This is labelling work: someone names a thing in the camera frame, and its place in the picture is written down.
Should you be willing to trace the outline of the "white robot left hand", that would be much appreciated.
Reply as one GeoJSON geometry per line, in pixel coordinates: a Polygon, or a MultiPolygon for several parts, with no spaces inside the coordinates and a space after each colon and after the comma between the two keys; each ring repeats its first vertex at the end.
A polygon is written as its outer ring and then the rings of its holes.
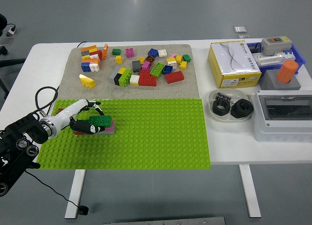
{"type": "Polygon", "coordinates": [[[49,139],[57,136],[60,131],[67,126],[70,126],[74,131],[85,134],[99,133],[105,130],[103,126],[95,126],[81,120],[75,120],[75,117],[80,112],[87,110],[88,108],[94,108],[100,115],[104,115],[99,105],[100,102],[95,100],[80,99],[57,115],[47,116],[41,119],[40,123],[46,129],[49,139]]]}

